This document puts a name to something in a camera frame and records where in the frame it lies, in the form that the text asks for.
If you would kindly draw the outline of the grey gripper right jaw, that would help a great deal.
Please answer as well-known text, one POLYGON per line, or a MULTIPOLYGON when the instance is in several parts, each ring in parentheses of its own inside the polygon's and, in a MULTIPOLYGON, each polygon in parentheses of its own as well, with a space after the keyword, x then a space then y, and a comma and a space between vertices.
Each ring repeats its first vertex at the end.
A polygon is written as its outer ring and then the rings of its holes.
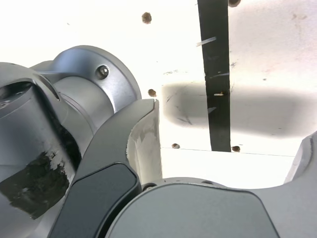
POLYGON ((314 238, 317 136, 306 137, 283 185, 233 189, 167 183, 141 193, 115 218, 108 238, 314 238))

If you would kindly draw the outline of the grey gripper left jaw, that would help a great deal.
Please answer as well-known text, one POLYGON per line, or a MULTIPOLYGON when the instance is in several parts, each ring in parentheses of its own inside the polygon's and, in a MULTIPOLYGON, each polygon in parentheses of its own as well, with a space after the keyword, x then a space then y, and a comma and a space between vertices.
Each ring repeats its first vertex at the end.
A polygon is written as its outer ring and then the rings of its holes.
POLYGON ((49 236, 104 237, 142 186, 161 178, 159 102, 138 100, 94 135, 49 236))

